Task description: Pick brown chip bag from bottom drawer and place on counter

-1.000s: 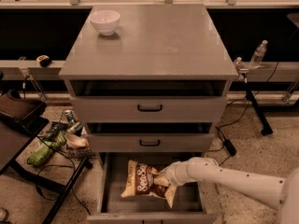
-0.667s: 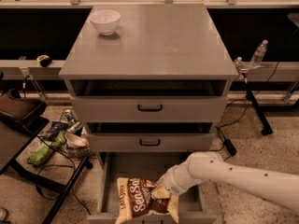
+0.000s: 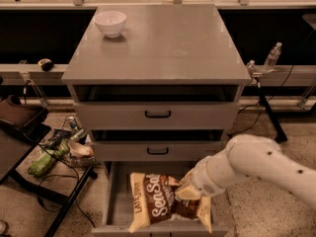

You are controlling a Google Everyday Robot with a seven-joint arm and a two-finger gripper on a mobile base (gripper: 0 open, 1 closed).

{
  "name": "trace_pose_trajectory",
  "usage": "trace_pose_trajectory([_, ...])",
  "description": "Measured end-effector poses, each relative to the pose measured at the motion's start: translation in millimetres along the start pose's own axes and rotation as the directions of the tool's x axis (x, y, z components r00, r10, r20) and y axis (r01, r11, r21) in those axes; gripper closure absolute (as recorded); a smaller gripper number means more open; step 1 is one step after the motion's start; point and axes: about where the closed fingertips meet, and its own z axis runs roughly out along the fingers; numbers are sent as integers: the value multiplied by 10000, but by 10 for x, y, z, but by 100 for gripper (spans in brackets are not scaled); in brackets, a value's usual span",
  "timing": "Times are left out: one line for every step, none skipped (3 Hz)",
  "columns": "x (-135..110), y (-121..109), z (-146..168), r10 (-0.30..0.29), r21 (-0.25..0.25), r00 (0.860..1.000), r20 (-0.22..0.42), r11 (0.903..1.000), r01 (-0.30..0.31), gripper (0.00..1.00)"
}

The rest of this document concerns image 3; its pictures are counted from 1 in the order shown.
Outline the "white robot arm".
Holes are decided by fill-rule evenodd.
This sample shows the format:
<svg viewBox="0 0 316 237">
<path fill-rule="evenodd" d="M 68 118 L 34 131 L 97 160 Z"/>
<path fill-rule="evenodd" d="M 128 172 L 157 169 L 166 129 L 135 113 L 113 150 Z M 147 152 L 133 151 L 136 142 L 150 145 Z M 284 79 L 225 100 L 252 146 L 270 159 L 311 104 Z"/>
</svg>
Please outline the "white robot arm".
<svg viewBox="0 0 316 237">
<path fill-rule="evenodd" d="M 175 194 L 189 200 L 213 198 L 249 177 L 274 184 L 316 208 L 316 171 L 286 157 L 274 140 L 250 134 L 231 138 L 223 150 L 199 160 Z"/>
</svg>

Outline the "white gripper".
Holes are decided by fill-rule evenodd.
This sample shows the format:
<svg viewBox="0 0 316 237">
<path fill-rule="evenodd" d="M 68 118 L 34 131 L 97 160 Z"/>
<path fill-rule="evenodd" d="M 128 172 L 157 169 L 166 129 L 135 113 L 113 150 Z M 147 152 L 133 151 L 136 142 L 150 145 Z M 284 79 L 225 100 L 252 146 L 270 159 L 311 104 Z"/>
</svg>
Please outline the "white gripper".
<svg viewBox="0 0 316 237">
<path fill-rule="evenodd" d="M 226 188 L 223 181 L 228 167 L 226 156 L 207 156 L 197 162 L 183 178 L 183 184 L 175 190 L 181 200 L 199 200 L 201 195 L 214 197 Z"/>
</svg>

